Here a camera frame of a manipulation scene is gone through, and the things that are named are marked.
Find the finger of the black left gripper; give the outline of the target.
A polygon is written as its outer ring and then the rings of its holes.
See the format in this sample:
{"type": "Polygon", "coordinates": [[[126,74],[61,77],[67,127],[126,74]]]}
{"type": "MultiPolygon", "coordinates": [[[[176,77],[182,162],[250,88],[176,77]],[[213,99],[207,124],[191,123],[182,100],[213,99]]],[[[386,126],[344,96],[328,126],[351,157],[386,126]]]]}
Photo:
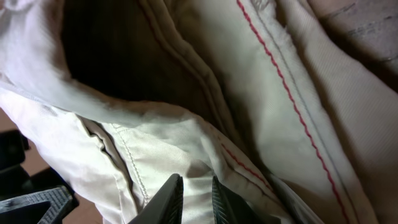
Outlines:
{"type": "Polygon", "coordinates": [[[57,224],[78,207],[64,185],[1,201],[1,224],[57,224]]]}

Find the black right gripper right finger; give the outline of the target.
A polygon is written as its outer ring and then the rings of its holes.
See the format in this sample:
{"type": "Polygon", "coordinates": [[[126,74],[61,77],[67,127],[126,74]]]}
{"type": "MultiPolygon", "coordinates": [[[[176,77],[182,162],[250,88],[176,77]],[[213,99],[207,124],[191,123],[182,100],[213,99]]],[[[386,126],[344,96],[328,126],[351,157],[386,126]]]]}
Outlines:
{"type": "Polygon", "coordinates": [[[212,180],[212,206],[215,224],[263,224],[243,198],[217,177],[212,180]]]}

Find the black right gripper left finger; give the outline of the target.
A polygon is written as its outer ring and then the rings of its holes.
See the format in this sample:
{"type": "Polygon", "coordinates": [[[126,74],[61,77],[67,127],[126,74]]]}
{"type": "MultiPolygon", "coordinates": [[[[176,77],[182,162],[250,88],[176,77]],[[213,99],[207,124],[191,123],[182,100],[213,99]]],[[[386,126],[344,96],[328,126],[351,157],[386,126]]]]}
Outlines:
{"type": "Polygon", "coordinates": [[[183,177],[172,174],[129,224],[181,224],[183,177]]]}

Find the beige cargo shorts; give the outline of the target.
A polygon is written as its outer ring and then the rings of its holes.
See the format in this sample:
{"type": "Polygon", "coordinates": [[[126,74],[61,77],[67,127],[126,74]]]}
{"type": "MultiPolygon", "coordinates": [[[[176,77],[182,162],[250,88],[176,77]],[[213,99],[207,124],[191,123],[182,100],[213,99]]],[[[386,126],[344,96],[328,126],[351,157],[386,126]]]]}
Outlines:
{"type": "Polygon", "coordinates": [[[397,93],[307,1],[2,1],[1,108],[105,223],[183,179],[264,222],[396,223],[397,93]]]}

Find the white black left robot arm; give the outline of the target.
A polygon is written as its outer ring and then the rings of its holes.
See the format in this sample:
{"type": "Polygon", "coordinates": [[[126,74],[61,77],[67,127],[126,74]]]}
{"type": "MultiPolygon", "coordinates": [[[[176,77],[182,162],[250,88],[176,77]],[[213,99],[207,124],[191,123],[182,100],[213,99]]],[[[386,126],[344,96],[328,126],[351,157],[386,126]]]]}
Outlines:
{"type": "Polygon", "coordinates": [[[20,131],[1,133],[1,224],[61,223],[80,204],[75,191],[52,168],[29,175],[29,149],[20,131]]]}

